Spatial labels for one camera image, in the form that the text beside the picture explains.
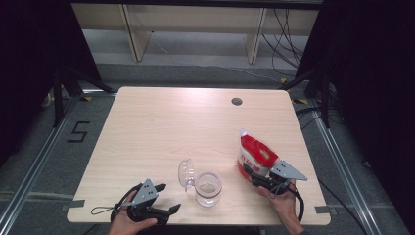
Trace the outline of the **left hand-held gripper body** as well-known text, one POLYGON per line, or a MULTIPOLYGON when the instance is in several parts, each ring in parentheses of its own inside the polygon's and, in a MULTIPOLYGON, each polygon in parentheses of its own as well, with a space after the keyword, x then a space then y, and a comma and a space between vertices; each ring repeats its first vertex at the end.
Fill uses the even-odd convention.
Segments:
POLYGON ((130 205, 127 207, 129 218, 135 222, 143 221, 148 218, 155 218, 157 225, 166 225, 169 215, 165 215, 164 210, 155 209, 153 203, 159 196, 151 179, 146 179, 140 184, 139 189, 132 197, 130 205))

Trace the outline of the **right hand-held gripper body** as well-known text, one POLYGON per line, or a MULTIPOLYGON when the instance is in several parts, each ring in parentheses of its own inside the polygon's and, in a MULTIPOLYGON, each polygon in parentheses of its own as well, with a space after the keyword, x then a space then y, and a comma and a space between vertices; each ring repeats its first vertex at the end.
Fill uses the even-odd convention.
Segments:
POLYGON ((288 164, 284 160, 278 160, 269 170, 271 179, 271 190, 273 194, 284 193, 291 183, 291 180, 306 181, 307 177, 299 170, 288 164))

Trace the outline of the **red and clear powder bag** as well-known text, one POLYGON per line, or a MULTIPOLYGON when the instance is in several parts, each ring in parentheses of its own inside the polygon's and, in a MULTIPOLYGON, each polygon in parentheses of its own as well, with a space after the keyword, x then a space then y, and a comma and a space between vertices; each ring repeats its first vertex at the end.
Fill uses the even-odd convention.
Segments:
POLYGON ((267 145, 250 136, 245 128, 240 130, 240 143, 240 156, 237 159, 237 166, 242 175, 243 164, 261 165, 268 167, 270 170, 279 160, 277 154, 267 145))

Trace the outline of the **clear glass jar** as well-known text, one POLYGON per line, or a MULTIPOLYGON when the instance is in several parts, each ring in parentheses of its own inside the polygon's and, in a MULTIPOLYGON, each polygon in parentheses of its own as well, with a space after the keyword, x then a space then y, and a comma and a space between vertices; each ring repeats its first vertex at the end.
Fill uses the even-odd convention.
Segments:
POLYGON ((205 208, 211 208, 220 199, 222 182, 217 174, 204 172, 198 176, 195 189, 197 202, 205 208))

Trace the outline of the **person's right hand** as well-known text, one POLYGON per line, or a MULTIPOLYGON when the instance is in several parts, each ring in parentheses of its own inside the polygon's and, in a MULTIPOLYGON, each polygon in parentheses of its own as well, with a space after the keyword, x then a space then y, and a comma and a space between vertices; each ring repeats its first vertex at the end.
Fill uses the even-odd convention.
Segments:
POLYGON ((257 194, 269 200, 283 225, 293 227, 299 222, 296 216, 296 197, 292 193, 275 195, 265 187, 258 186, 257 194))

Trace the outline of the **person's left hand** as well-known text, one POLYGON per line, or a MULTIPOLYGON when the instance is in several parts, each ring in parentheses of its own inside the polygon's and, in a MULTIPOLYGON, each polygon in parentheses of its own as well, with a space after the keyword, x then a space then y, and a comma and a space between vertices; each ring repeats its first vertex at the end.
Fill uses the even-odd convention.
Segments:
POLYGON ((148 218, 135 222, 131 220, 126 211, 120 211, 114 218, 108 231, 108 235, 137 235, 140 231, 156 225, 155 218, 148 218))

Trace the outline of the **clear jar lid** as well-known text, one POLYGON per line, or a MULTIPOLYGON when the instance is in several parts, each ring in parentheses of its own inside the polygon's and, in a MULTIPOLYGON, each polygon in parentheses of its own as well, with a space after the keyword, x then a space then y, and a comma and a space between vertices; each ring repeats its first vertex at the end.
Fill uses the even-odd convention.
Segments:
POLYGON ((185 190, 188 190, 195 185, 195 171, 191 159, 180 162, 178 167, 178 180, 185 190))

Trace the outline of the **grey tape strip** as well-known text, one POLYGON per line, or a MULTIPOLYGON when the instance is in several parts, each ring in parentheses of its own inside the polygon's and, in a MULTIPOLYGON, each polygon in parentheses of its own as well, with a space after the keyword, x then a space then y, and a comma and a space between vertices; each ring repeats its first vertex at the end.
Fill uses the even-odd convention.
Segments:
POLYGON ((329 213, 330 215, 336 215, 337 214, 337 210, 335 208, 331 208, 329 206, 318 206, 315 207, 315 211, 320 214, 320 213, 329 213))
POLYGON ((68 204, 62 205, 60 208, 60 212, 68 212, 71 208, 82 208, 84 204, 84 200, 71 201, 68 204))

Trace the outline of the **black metal stand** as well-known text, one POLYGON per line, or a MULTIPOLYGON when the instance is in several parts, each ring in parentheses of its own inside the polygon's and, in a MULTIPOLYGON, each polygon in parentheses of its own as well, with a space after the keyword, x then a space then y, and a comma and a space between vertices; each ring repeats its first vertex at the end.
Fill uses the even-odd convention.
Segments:
POLYGON ((79 85, 79 80, 86 81, 104 92, 110 94, 116 93, 116 90, 103 83, 99 76, 90 76, 87 73, 70 66, 57 67, 53 75, 53 94, 55 98, 54 127, 57 127, 64 118, 62 87, 68 91, 71 97, 78 97, 83 94, 83 90, 79 85))
POLYGON ((296 78, 288 83, 283 84, 280 90, 286 90, 297 86, 298 84, 308 81, 308 84, 304 90, 304 94, 307 98, 316 98, 320 95, 320 113, 323 123, 326 128, 330 127, 329 124, 329 85, 330 79, 328 74, 320 68, 315 68, 304 72, 301 75, 297 75, 296 78))

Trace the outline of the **black curtain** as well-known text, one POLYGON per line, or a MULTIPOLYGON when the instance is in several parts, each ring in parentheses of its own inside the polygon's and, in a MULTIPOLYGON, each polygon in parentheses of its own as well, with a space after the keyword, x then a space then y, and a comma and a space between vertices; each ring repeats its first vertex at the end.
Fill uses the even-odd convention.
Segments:
POLYGON ((0 167, 62 66, 100 78, 71 0, 0 0, 0 167))
POLYGON ((323 0, 298 68, 335 85, 351 132, 415 235, 415 0, 323 0))

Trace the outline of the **beige wooden shelf unit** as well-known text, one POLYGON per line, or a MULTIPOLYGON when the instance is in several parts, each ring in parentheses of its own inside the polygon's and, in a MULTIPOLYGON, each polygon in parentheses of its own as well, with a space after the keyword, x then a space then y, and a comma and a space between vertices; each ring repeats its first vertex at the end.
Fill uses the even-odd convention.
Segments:
POLYGON ((308 36, 316 10, 73 3, 83 29, 123 30, 132 58, 140 62, 154 31, 239 33, 253 64, 262 34, 308 36))

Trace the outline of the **metal floor rail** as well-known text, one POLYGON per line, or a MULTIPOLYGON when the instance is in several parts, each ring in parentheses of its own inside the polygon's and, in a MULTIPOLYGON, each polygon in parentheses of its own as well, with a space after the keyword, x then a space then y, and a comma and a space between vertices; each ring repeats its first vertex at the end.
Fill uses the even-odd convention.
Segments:
POLYGON ((357 215, 367 235, 382 235, 380 227, 374 217, 372 210, 370 209, 367 201, 365 200, 362 191, 358 187, 356 180, 354 179, 346 160, 330 130, 323 121, 323 115, 319 112, 319 108, 314 101, 310 102, 310 106, 315 108, 313 116, 316 118, 316 124, 320 130, 320 133, 326 143, 326 146, 331 154, 331 157, 335 163, 335 166, 339 172, 339 175, 345 185, 347 193, 356 209, 357 215))
POLYGON ((63 116, 50 129, 46 140, 43 142, 41 149, 35 156, 33 162, 28 168, 19 188, 13 192, 7 206, 0 214, 0 235, 8 235, 13 227, 23 205, 37 181, 41 171, 46 165, 53 148, 56 146, 58 139, 65 128, 71 111, 78 102, 77 98, 68 98, 68 102, 64 108, 63 116))

